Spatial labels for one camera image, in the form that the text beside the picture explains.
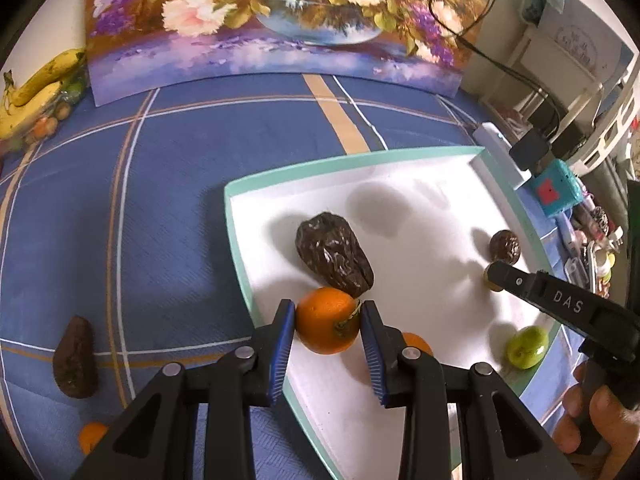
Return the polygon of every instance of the dried fruit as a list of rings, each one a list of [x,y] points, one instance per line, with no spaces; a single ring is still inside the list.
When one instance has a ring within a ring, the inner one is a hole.
[[[520,253],[520,240],[513,231],[504,229],[491,237],[489,254],[491,254],[492,262],[500,260],[506,264],[514,265],[520,259]]]
[[[358,298],[373,286],[373,270],[349,223],[320,213],[299,225],[296,250],[309,269],[326,282]]]
[[[73,316],[53,354],[53,378],[67,397],[84,399],[98,389],[94,332],[89,322]]]

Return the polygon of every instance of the painting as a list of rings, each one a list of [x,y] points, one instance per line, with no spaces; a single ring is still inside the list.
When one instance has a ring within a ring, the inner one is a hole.
[[[321,73],[452,96],[488,0],[86,0],[97,105],[212,76]]]

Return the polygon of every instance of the bunch of bananas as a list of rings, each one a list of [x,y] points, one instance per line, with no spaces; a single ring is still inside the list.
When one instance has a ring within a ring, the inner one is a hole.
[[[39,69],[20,88],[11,71],[4,74],[4,93],[0,100],[0,140],[8,139],[19,126],[30,123],[58,95],[65,77],[84,61],[84,48],[58,54]]]

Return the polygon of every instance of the finger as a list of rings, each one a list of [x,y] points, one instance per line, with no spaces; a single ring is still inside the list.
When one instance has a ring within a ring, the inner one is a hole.
[[[611,449],[634,450],[640,440],[640,413],[626,409],[608,386],[601,386],[589,405],[593,426]]]
[[[581,383],[582,380],[584,379],[584,372],[585,372],[586,369],[587,369],[587,361],[584,361],[584,362],[580,363],[579,365],[577,365],[577,367],[575,367],[575,369],[574,369],[574,378],[579,383]]]
[[[627,410],[607,386],[593,395],[589,412],[594,427],[611,446],[598,480],[612,480],[640,441],[640,413]]]
[[[552,435],[556,446],[565,454],[573,453],[580,446],[580,431],[571,416],[564,414]]]
[[[569,415],[575,418],[582,413],[582,405],[582,388],[580,384],[574,384],[564,394],[562,406]]]
[[[598,480],[614,480],[614,478],[618,476],[622,466],[625,465],[627,460],[629,460],[631,451],[627,453],[626,451],[617,452],[611,449],[611,452],[602,466]]]

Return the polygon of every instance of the green fruit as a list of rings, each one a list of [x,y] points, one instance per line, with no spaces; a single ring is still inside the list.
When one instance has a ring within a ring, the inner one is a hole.
[[[74,81],[63,90],[62,94],[65,102],[75,105],[84,94],[84,83],[82,81]]]
[[[536,325],[520,330],[507,343],[507,359],[519,368],[526,370],[537,365],[549,348],[549,336],[546,331]]]

